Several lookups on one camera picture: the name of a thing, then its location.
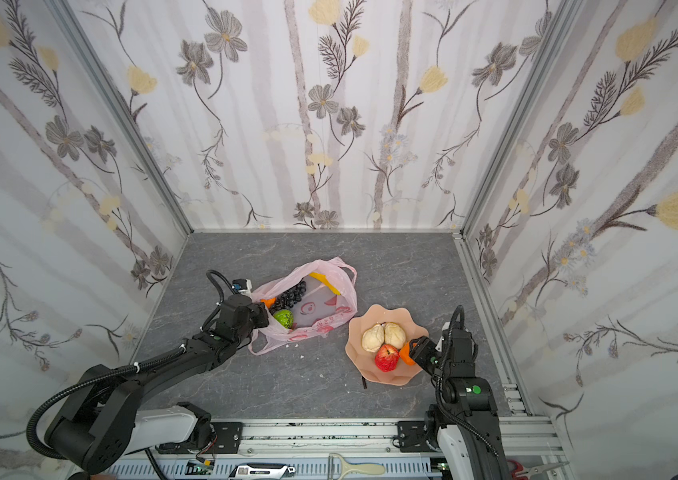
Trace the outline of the red fake apple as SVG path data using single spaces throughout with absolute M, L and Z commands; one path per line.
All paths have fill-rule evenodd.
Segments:
M 389 344 L 383 344 L 376 352 L 375 366 L 381 372 L 392 372 L 397 368 L 400 353 L 397 348 Z

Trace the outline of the orange fake tangerine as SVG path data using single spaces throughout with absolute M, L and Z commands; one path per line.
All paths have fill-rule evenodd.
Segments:
M 401 361 L 403 361 L 406 365 L 415 365 L 416 362 L 412 359 L 410 355 L 410 344 L 405 343 L 404 346 L 399 350 L 399 358 Z

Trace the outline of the beige fake bun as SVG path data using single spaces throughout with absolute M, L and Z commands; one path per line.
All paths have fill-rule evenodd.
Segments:
M 384 326 L 375 324 L 367 329 L 361 337 L 361 347 L 369 353 L 376 353 L 385 343 Z
M 397 350 L 402 349 L 407 343 L 406 331 L 397 323 L 387 322 L 383 326 L 384 343 Z

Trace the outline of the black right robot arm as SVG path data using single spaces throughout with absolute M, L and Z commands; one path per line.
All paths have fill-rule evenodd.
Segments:
M 410 357 L 431 379 L 435 403 L 426 416 L 427 443 L 444 455 L 453 479 L 509 479 L 497 402 L 477 375 L 478 345 L 459 305 L 439 342 L 409 342 Z

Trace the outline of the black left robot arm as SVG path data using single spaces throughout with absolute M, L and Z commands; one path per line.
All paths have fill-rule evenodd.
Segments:
M 52 395 L 31 414 L 25 438 L 32 450 L 68 460 L 89 474 L 108 469 L 128 452 L 143 402 L 221 366 L 255 330 L 268 325 L 264 303 L 236 290 L 215 270 L 206 276 L 220 299 L 200 331 L 148 360 L 86 370 L 77 383 Z

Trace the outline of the pink plastic bag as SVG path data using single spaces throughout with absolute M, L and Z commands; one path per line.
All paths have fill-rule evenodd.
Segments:
M 334 295 L 311 278 L 311 272 L 325 275 L 342 295 Z M 262 303 L 262 300 L 276 298 L 301 280 L 306 281 L 307 290 L 302 301 L 290 309 L 294 315 L 294 328 L 288 330 L 281 326 L 268 309 L 269 325 L 255 330 L 252 343 L 248 345 L 252 354 L 261 356 L 289 343 L 326 336 L 349 322 L 357 313 L 357 271 L 340 257 L 317 259 L 299 266 L 288 275 L 257 287 L 251 297 Z

